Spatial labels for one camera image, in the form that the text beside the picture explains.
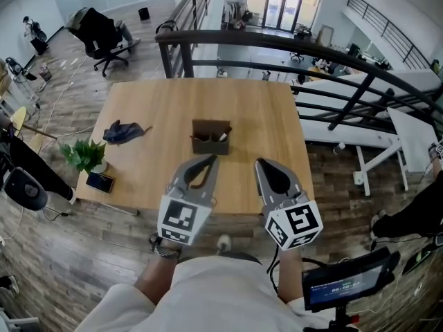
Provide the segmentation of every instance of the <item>glass door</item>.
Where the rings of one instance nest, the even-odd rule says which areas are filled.
[[[283,0],[268,0],[268,8],[266,11],[265,27],[278,28],[280,12],[282,10]]]
[[[282,21],[278,27],[280,30],[292,30],[300,0],[286,0],[284,4]]]

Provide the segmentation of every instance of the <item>wooden pen holder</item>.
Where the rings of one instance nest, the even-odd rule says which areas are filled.
[[[194,154],[229,154],[229,135],[218,141],[229,128],[228,120],[192,120],[192,151]]]

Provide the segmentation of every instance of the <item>white desk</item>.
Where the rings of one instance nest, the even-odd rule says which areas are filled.
[[[365,163],[363,159],[361,148],[359,146],[356,147],[361,170],[354,172],[354,183],[364,186],[366,196],[370,195],[368,171],[380,165],[395,153],[397,153],[399,159],[404,189],[407,191],[408,181],[406,179],[406,170],[410,173],[425,172],[431,164],[428,148],[433,142],[435,144],[438,143],[437,136],[431,125],[396,109],[388,108],[388,112],[399,136],[399,140],[393,141],[389,148],[368,163]],[[403,164],[400,150],[404,153],[406,166]]]

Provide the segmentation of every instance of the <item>wooden floor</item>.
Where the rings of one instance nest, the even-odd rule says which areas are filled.
[[[66,31],[51,41],[50,50],[37,63],[46,62],[53,79],[41,92],[42,112],[39,126],[48,122],[54,101],[59,97],[72,75],[73,84],[55,105],[48,132],[57,135],[82,131],[94,125],[107,92],[114,82],[164,77],[160,54],[154,43],[155,28],[172,11],[172,0],[159,0],[150,7],[151,20],[140,22],[137,9],[123,9],[112,14],[124,18],[135,37],[142,42],[128,56],[129,66],[111,64],[108,77],[93,70],[93,60],[83,62],[84,47]],[[65,69],[60,65],[66,61]],[[36,121],[37,115],[29,121]],[[23,132],[25,140],[32,136]],[[87,139],[88,133],[67,136],[60,142],[73,143]],[[72,186],[78,174],[64,162],[57,142],[48,144],[41,156]],[[324,262],[338,262],[345,257],[358,257],[368,252],[369,222],[373,214],[385,208],[389,213],[401,209],[414,197],[420,176],[410,178],[411,189],[405,194],[401,188],[401,174],[396,159],[389,160],[370,173],[372,196],[364,196],[354,186],[352,172],[358,168],[356,154],[346,149],[339,155],[330,147],[308,145],[309,161],[314,180],[316,200],[325,229],[317,240],[302,249],[304,257]],[[366,150],[371,158],[377,151]],[[17,227],[21,208],[4,194],[0,195],[0,233],[11,235]],[[4,274],[19,278],[20,295],[14,299],[9,292],[0,293],[1,305],[17,317],[37,316],[44,331],[72,331],[100,301],[107,289],[116,283],[133,283],[150,260],[147,237],[156,228],[156,213],[142,212],[134,217],[102,205],[78,201],[74,206],[52,196],[50,206],[69,210],[71,216],[47,221],[42,212],[24,210],[15,237],[3,248],[1,260]],[[52,212],[45,212],[53,217]],[[264,231],[261,219],[255,216],[212,215],[195,247],[186,255],[210,255],[222,233],[233,237],[234,248],[259,257],[265,264],[274,251],[274,244]],[[400,250],[402,269],[406,260],[426,244],[426,240],[389,243],[392,250]],[[419,318],[427,317],[442,293],[442,255],[435,255],[413,274],[401,278],[381,293],[351,305],[349,311],[365,308],[381,309],[377,314],[361,314],[362,331],[419,331]],[[419,283],[422,290],[415,297]]]

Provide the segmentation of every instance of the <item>pen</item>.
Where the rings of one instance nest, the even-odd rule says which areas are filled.
[[[225,130],[223,135],[220,137],[219,141],[224,141],[228,137],[231,130],[233,130],[231,127],[227,128],[227,130]]]

